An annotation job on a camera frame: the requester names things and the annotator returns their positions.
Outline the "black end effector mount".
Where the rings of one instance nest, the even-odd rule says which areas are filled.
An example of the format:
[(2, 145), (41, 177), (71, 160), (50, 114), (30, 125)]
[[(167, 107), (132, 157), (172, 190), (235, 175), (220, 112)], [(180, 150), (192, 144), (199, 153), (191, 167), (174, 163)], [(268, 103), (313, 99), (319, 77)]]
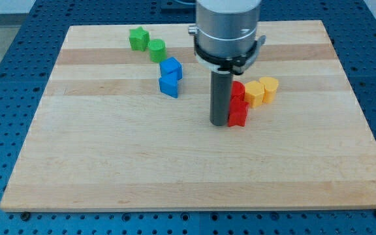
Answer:
[(208, 54), (200, 47), (197, 36), (193, 37), (193, 42), (195, 57), (200, 64), (219, 74), (242, 75), (257, 60), (260, 47), (266, 42), (266, 35), (260, 36), (245, 54), (237, 57), (217, 57)]

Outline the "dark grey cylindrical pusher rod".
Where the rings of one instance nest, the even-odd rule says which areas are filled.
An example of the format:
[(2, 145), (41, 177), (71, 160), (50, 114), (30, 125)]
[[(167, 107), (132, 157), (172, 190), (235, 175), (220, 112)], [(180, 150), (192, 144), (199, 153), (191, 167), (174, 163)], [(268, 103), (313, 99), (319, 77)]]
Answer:
[(233, 75), (231, 73), (211, 73), (210, 121), (215, 126), (228, 122)]

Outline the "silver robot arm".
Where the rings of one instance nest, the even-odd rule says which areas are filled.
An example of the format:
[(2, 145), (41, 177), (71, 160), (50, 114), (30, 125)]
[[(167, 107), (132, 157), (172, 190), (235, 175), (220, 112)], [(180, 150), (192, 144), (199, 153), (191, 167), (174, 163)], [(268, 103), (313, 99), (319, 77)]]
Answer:
[(257, 37), (261, 0), (198, 0), (193, 36), (197, 61), (211, 72), (210, 122), (228, 123), (232, 81), (257, 59), (265, 36)]

